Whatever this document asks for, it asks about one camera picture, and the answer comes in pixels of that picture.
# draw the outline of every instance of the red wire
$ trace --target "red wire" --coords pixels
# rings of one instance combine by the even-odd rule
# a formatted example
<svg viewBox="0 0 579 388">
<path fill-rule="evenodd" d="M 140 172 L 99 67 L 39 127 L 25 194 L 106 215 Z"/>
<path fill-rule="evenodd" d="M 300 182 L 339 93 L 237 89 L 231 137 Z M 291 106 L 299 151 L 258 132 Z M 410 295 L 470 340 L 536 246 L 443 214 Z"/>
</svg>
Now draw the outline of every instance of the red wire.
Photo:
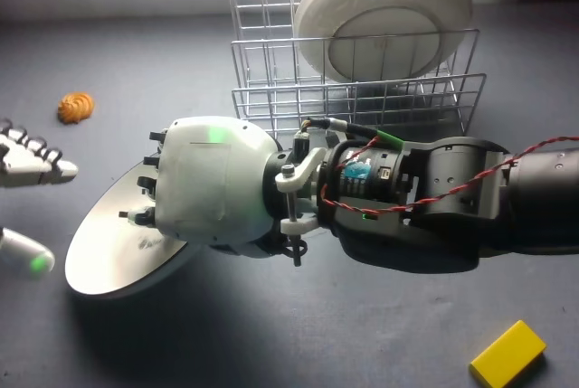
<svg viewBox="0 0 579 388">
<path fill-rule="evenodd" d="M 375 137 L 373 138 L 368 144 L 366 144 L 363 148 L 361 148 L 358 152 L 354 153 L 348 160 L 342 162 L 340 165 L 337 166 L 337 170 L 342 169 L 344 166 L 346 166 L 347 162 L 349 162 L 350 160 L 352 160 L 354 157 L 361 155 L 363 152 L 365 152 L 368 148 L 370 148 L 371 146 L 373 146 L 376 142 L 378 142 L 380 140 L 379 137 Z M 522 153 L 519 153 L 518 155 L 514 155 L 512 156 L 510 159 L 505 160 L 504 162 L 501 162 L 498 165 L 494 165 L 493 167 L 486 169 L 478 174 L 476 174 L 474 177 L 472 177 L 468 182 L 466 182 L 464 185 L 460 185 L 460 186 L 456 186 L 453 187 L 449 192 L 445 193 L 445 194 L 440 194 L 437 196 L 434 196 L 433 198 L 423 198 L 422 200 L 418 200 L 414 203 L 409 203 L 407 205 L 396 205 L 394 207 L 390 207 L 388 209 L 377 209 L 377 210 L 373 210 L 373 209 L 360 209 L 358 207 L 353 207 L 351 205 L 348 204 L 344 204 L 344 203 L 339 203 L 337 201 L 331 201 L 328 200 L 326 198 L 326 189 L 327 189 L 327 185 L 324 185 L 322 187 L 321 190 L 321 198 L 322 201 L 324 203 L 326 203 L 327 205 L 331 205 L 332 207 L 340 207 L 342 209 L 347 209 L 350 212 L 358 212 L 358 213 L 366 213 L 366 214 L 373 214 L 373 215 L 378 215 L 378 214 L 385 214 L 385 213 L 394 213 L 394 212 L 405 212 L 409 209 L 413 209 L 414 207 L 416 207 L 417 205 L 424 205 L 424 204 L 430 204 L 430 203 L 436 203 L 438 201 L 440 201 L 441 199 L 449 196 L 449 195 L 454 195 L 457 194 L 460 191 L 464 191 L 466 188 L 476 184 L 477 182 L 479 182 L 480 180 L 482 180 L 483 178 L 488 177 L 489 175 L 493 175 L 495 174 L 500 168 L 502 168 L 503 166 L 506 165 L 512 165 L 513 163 L 517 162 L 521 157 L 526 156 L 530 153 L 533 153 L 535 150 L 537 150 L 538 148 L 544 147 L 547 144 L 554 144 L 555 142 L 563 142 L 563 141 L 579 141 L 579 137 L 552 137 L 546 141 L 543 142 L 539 142 L 538 144 L 535 144 L 534 146 L 531 146 L 529 148 L 527 148 L 525 151 L 523 151 Z"/>
</svg>

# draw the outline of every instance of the yellow sponge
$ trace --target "yellow sponge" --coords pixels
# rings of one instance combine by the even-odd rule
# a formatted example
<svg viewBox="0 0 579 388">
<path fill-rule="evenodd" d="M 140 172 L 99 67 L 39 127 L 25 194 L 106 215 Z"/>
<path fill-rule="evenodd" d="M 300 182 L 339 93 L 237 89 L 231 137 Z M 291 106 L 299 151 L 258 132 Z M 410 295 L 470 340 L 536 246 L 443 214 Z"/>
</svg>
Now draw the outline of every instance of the yellow sponge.
<svg viewBox="0 0 579 388">
<path fill-rule="evenodd" d="M 470 363 L 470 371 L 487 388 L 502 388 L 545 349 L 545 342 L 519 320 Z"/>
</svg>

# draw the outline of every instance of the gray table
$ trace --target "gray table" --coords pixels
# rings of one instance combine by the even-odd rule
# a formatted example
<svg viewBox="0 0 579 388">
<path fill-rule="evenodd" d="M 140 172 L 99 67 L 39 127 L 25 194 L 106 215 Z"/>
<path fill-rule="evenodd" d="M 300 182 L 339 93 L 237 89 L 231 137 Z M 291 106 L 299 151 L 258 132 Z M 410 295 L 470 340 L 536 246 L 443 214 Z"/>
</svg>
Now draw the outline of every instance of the gray table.
<svg viewBox="0 0 579 388">
<path fill-rule="evenodd" d="M 576 135 L 579 5 L 481 7 L 476 25 L 473 69 L 489 80 L 470 133 L 512 150 Z M 66 186 L 0 193 L 2 224 L 58 258 L 41 283 L 0 271 L 0 386 L 474 387 L 468 362 L 522 318 L 549 344 L 524 386 L 575 387 L 575 256 L 507 255 L 469 273 L 417 276 L 359 264 L 318 232 L 300 269 L 285 257 L 206 251 L 132 299 L 71 299 L 71 237 L 153 151 L 148 132 L 233 115 L 232 36 L 228 16 L 0 29 L 0 113 L 81 170 Z M 65 127 L 54 113 L 71 90 L 90 91 L 97 108 Z"/>
</svg>

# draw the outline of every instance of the white plate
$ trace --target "white plate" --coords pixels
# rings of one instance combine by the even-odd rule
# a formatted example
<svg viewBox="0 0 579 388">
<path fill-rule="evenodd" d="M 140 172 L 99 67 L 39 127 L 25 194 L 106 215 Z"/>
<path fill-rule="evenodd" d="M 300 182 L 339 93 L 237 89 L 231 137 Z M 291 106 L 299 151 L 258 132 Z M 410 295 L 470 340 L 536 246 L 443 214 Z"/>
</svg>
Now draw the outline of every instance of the white plate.
<svg viewBox="0 0 579 388">
<path fill-rule="evenodd" d="M 299 42 L 309 64 L 337 81 L 407 79 L 448 58 L 469 26 L 472 0 L 302 0 L 299 38 L 426 33 L 419 36 Z"/>
<path fill-rule="evenodd" d="M 64 271 L 82 295 L 119 298 L 146 289 L 181 267 L 199 246 L 131 225 L 119 211 L 153 205 L 137 179 L 157 177 L 153 166 L 137 165 L 94 205 L 72 239 Z"/>
</svg>

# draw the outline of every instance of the metal wire rack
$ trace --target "metal wire rack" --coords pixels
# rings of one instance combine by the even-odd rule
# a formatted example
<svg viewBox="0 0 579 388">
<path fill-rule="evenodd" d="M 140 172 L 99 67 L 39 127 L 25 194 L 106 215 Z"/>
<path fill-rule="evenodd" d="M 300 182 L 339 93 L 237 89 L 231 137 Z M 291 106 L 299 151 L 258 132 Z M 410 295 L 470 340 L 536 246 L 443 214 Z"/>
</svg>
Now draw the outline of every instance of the metal wire rack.
<svg viewBox="0 0 579 388">
<path fill-rule="evenodd" d="M 445 33 L 407 33 L 359 37 L 293 38 L 294 14 L 301 0 L 231 0 L 237 40 L 232 43 L 233 63 L 239 88 L 233 90 L 238 118 L 248 119 L 271 132 L 276 138 L 291 136 L 307 116 L 330 116 L 352 122 L 395 128 L 453 127 L 466 134 L 484 86 L 485 75 L 469 74 L 479 31 Z M 388 53 L 399 46 L 416 49 L 432 40 L 440 43 L 455 34 L 462 37 L 459 49 L 447 58 L 437 53 L 435 68 L 423 73 L 408 55 L 408 73 L 402 80 L 389 79 Z M 314 70 L 299 50 L 303 42 L 319 48 L 320 54 L 340 43 L 352 47 L 352 62 L 344 73 L 356 79 L 358 49 L 380 46 L 381 61 L 369 82 L 337 82 L 328 69 Z"/>
</svg>

